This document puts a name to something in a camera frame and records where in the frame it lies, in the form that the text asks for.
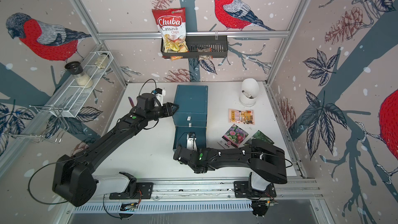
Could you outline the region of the teal bottom drawer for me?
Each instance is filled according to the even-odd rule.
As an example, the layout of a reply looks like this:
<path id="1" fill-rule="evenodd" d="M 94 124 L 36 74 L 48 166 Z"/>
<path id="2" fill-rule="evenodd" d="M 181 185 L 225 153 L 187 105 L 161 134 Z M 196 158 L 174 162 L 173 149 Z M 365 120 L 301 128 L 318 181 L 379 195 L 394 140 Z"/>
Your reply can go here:
<path id="1" fill-rule="evenodd" d="M 173 151 L 175 151 L 178 146 L 186 148 L 187 134 L 189 132 L 194 132 L 196 134 L 197 150 L 206 148 L 206 128 L 176 127 Z"/>

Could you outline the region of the teal drawer cabinet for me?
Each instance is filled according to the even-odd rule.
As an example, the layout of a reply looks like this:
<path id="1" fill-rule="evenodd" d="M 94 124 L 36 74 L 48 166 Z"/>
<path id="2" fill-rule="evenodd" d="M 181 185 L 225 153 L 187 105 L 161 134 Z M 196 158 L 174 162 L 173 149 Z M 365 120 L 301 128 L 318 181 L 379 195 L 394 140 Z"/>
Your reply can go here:
<path id="1" fill-rule="evenodd" d="M 208 86 L 178 85 L 174 104 L 179 105 L 173 115 L 175 126 L 188 127 L 191 123 L 194 128 L 207 127 Z"/>

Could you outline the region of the pink flower seed bag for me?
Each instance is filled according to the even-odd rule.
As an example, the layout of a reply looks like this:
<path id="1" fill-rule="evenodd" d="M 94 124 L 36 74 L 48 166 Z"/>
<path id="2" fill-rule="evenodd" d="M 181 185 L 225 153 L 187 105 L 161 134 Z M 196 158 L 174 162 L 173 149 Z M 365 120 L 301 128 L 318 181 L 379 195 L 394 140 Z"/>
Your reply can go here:
<path id="1" fill-rule="evenodd" d="M 248 133 L 246 131 L 233 124 L 218 141 L 218 144 L 224 149 L 238 148 L 247 136 Z"/>

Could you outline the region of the orange striped seed bag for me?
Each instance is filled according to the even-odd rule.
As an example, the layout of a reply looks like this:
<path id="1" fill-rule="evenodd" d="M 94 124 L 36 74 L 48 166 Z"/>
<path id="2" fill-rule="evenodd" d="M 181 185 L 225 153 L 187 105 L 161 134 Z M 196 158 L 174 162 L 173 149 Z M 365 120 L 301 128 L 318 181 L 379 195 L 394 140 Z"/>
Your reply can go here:
<path id="1" fill-rule="evenodd" d="M 234 110 L 229 109 L 228 111 L 229 123 L 240 123 L 240 124 L 255 124 L 255 117 L 253 110 Z"/>

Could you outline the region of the green gourd seed bag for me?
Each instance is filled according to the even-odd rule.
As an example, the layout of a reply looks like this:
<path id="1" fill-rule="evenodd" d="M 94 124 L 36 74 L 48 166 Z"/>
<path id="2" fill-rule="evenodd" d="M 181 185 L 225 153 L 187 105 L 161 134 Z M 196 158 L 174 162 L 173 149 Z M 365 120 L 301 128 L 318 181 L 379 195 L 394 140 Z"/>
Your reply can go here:
<path id="1" fill-rule="evenodd" d="M 257 131 L 252 137 L 250 137 L 244 143 L 244 146 L 251 145 L 253 140 L 259 140 L 259 141 L 266 142 L 268 144 L 274 145 L 274 142 L 268 136 L 266 136 L 264 133 L 262 133 L 260 130 Z"/>

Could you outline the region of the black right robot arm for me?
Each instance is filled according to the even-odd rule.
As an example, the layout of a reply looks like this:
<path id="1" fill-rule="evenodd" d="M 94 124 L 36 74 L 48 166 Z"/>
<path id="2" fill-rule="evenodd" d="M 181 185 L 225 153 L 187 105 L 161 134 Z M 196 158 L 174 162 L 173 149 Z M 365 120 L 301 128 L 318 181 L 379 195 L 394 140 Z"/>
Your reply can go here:
<path id="1" fill-rule="evenodd" d="M 178 146 L 173 159 L 189 166 L 195 174 L 221 168 L 250 168 L 274 184 L 287 183 L 285 151 L 260 140 L 249 146 L 233 149 L 201 148 L 197 151 Z"/>

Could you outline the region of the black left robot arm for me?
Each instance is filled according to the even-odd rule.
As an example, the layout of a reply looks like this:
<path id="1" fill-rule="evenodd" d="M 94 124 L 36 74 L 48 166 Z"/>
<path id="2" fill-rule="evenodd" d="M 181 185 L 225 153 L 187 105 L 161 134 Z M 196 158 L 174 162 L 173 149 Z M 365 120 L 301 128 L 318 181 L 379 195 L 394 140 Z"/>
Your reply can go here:
<path id="1" fill-rule="evenodd" d="M 82 206 L 93 196 L 105 193 L 105 177 L 94 177 L 98 166 L 125 141 L 145 130 L 150 121 L 173 116 L 178 105 L 161 104 L 152 93 L 137 97 L 137 104 L 116 125 L 89 148 L 72 157 L 63 155 L 56 162 L 52 190 L 71 203 Z"/>

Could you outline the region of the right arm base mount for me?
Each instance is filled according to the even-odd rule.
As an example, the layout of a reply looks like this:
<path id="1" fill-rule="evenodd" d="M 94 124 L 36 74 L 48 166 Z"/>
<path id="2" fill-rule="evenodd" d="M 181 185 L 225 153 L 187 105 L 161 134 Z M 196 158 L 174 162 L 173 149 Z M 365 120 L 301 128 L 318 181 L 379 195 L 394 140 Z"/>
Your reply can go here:
<path id="1" fill-rule="evenodd" d="M 277 196 L 273 183 L 266 181 L 256 173 L 250 173 L 248 179 L 234 182 L 233 191 L 236 198 L 260 199 Z"/>

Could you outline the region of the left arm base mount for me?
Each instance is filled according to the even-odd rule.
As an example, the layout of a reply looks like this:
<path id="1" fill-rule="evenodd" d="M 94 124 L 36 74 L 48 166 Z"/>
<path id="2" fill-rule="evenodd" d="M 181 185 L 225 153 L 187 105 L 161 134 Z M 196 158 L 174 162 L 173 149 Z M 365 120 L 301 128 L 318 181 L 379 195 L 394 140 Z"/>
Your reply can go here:
<path id="1" fill-rule="evenodd" d="M 110 200 L 150 199 L 154 183 L 139 183 L 137 178 L 127 172 L 115 175 L 93 176 L 96 190 L 93 197 L 108 195 Z"/>

